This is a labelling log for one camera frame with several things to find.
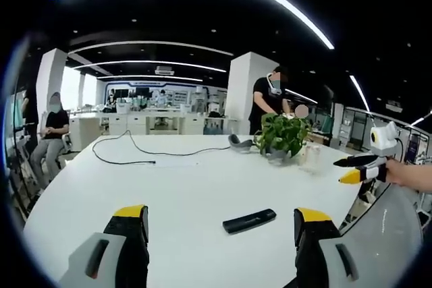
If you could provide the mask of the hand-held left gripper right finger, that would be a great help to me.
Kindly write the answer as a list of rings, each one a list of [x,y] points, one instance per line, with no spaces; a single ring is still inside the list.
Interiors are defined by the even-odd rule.
[[[324,212],[294,210],[294,247],[296,275],[286,287],[367,286],[363,249]]]

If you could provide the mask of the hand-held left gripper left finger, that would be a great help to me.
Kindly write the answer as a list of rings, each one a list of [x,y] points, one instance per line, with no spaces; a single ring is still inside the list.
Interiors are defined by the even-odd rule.
[[[148,207],[119,209],[102,233],[70,255],[60,287],[146,287],[149,267]]]

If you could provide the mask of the person's right hand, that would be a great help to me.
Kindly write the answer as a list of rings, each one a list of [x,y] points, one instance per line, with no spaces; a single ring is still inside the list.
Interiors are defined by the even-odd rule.
[[[431,192],[431,165],[405,165],[389,159],[385,166],[387,182],[419,192]]]

